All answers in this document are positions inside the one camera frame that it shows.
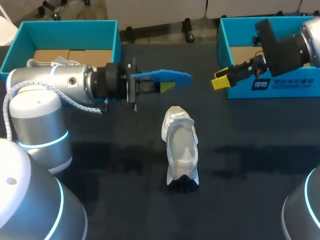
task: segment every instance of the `blue box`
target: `blue box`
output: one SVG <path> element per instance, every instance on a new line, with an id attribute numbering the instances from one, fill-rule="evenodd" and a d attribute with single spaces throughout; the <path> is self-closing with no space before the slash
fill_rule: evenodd
<path id="1" fill-rule="evenodd" d="M 255 24 L 266 18 L 270 21 L 275 37 L 281 39 L 299 34 L 302 23 L 313 17 L 222 18 L 217 45 L 218 61 L 221 69 L 234 64 L 231 47 L 253 46 L 252 38 L 257 36 Z M 266 85 L 268 83 L 267 88 L 254 87 L 255 77 L 252 76 L 239 81 L 236 86 L 228 88 L 226 90 L 228 99 L 320 96 L 320 68 L 305 66 L 277 77 L 271 77 L 268 70 L 259 79 L 261 80 L 259 84 Z"/>
<path id="2" fill-rule="evenodd" d="M 36 50 L 112 50 L 112 63 L 121 62 L 121 40 L 116 20 L 25 21 L 0 68 L 6 83 L 9 73 L 27 66 Z"/>

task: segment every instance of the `black mat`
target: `black mat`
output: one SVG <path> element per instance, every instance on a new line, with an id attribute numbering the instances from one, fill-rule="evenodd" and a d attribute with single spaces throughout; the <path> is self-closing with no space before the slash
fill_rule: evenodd
<path id="1" fill-rule="evenodd" d="M 283 240 L 282 205 L 319 163 L 320 98 L 227 100 L 210 83 L 213 43 L 124 46 L 131 52 L 141 71 L 185 71 L 193 85 L 142 95 L 137 113 L 119 102 L 103 116 L 65 109 L 74 157 L 62 181 L 87 210 L 87 239 Z M 199 139 L 200 188 L 188 194 L 165 185 L 172 105 Z"/>

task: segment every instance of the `glowing blue ring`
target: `glowing blue ring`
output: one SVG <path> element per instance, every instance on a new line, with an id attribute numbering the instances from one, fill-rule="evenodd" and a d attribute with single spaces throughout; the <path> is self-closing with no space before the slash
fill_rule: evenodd
<path id="1" fill-rule="evenodd" d="M 39 144 L 39 145 L 26 145 L 26 144 L 19 142 L 19 145 L 23 148 L 26 148 L 26 149 L 40 149 L 40 148 L 44 148 L 44 147 L 48 147 L 50 145 L 56 144 L 56 143 L 62 141 L 63 139 L 65 139 L 67 136 L 68 136 L 68 130 L 66 131 L 66 133 L 62 137 L 59 137 L 58 139 L 51 141 L 51 142 L 48 142 L 48 143 Z"/>
<path id="2" fill-rule="evenodd" d="M 305 184 L 304 184 L 304 197 L 305 197 L 305 202 L 306 202 L 306 206 L 310 212 L 310 215 L 312 217 L 312 219 L 314 220 L 315 224 L 318 226 L 318 228 L 320 229 L 320 222 L 318 221 L 314 211 L 312 211 L 312 208 L 310 206 L 310 202 L 309 202 L 309 199 L 308 199 L 308 181 L 309 181 L 309 178 L 311 176 L 311 174 L 313 173 L 315 169 L 312 170 L 312 172 L 309 173 L 308 177 L 306 178 L 305 180 Z"/>
<path id="3" fill-rule="evenodd" d="M 56 181 L 58 182 L 58 185 L 59 185 L 59 188 L 60 188 L 60 195 L 61 195 L 60 208 L 59 208 L 58 216 L 56 217 L 56 220 L 55 220 L 50 232 L 48 233 L 48 235 L 45 237 L 44 240 L 49 240 L 52 237 L 52 235 L 54 234 L 54 232 L 57 229 L 57 226 L 58 226 L 58 224 L 60 222 L 62 211 L 64 209 L 64 201 L 65 201 L 64 192 L 62 190 L 62 186 L 61 186 L 60 182 L 58 181 L 58 179 L 56 179 Z"/>

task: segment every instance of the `shoe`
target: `shoe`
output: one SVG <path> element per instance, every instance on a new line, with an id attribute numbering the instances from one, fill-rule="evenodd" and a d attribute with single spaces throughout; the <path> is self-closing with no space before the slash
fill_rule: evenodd
<path id="1" fill-rule="evenodd" d="M 165 113 L 161 137 L 166 142 L 169 162 L 167 185 L 172 182 L 177 182 L 179 185 L 189 185 L 193 182 L 196 187 L 199 185 L 198 138 L 194 124 L 195 121 L 179 106 L 172 106 Z"/>

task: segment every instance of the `white cable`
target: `white cable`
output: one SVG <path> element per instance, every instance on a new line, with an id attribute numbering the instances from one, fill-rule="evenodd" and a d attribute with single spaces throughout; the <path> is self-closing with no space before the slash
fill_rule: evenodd
<path id="1" fill-rule="evenodd" d="M 4 126 L 5 126 L 5 130 L 6 130 L 6 139 L 8 139 L 9 141 L 12 141 L 12 132 L 11 132 L 9 114 L 8 114 L 9 102 L 13 99 L 13 94 L 15 92 L 17 92 L 18 90 L 20 90 L 24 87 L 31 86 L 31 85 L 40 85 L 40 86 L 45 87 L 47 90 L 53 91 L 54 93 L 58 94 L 59 97 L 61 97 L 66 102 L 68 102 L 69 104 L 71 104 L 72 106 L 74 106 L 75 108 L 77 108 L 79 110 L 82 110 L 85 112 L 90 112 L 90 113 L 102 114 L 100 109 L 94 108 L 94 107 L 87 107 L 87 106 L 83 106 L 81 104 L 78 104 L 75 101 L 73 101 L 70 97 L 65 95 L 62 91 L 60 91 L 59 89 L 57 89 L 54 86 L 49 85 L 45 82 L 31 81 L 31 80 L 23 81 L 23 82 L 20 82 L 20 83 L 14 85 L 7 92 L 7 94 L 4 97 L 4 101 L 3 101 L 2 111 L 3 111 Z"/>
<path id="2" fill-rule="evenodd" d="M 10 23 L 12 23 L 10 17 L 8 16 L 8 14 L 7 14 L 6 11 L 4 10 L 4 8 L 1 6 L 1 4 L 0 4 L 0 11 L 2 12 L 3 16 L 4 16 Z"/>

